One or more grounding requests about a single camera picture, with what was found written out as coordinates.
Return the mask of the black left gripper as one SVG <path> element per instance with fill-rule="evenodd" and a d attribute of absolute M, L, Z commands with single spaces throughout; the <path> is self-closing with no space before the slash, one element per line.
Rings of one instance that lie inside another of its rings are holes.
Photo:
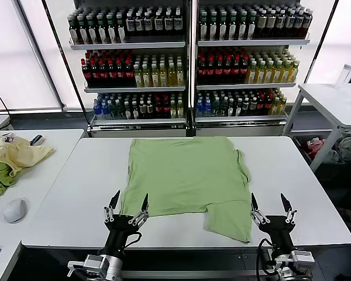
<path fill-rule="evenodd" d="M 104 245 L 104 255 L 122 256 L 122 251 L 128 246 L 127 240 L 131 235 L 138 234 L 138 226 L 142 226 L 149 217 L 148 194 L 144 197 L 141 210 L 135 215 L 114 215 L 118 203 L 120 191 L 111 198 L 109 204 L 104 207 L 105 225 L 109 235 Z"/>

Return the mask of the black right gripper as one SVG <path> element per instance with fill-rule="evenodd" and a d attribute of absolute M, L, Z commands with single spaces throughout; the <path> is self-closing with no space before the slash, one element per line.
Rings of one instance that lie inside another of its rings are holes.
<path fill-rule="evenodd" d="M 293 209 L 290 201 L 281 193 L 281 201 L 286 212 L 283 215 L 269 215 L 268 218 L 259 210 L 258 203 L 251 193 L 251 217 L 259 230 L 269 234 L 271 243 L 273 244 L 272 258 L 281 255 L 289 255 L 294 250 L 293 241 L 290 232 L 294 229 L 297 210 Z"/>

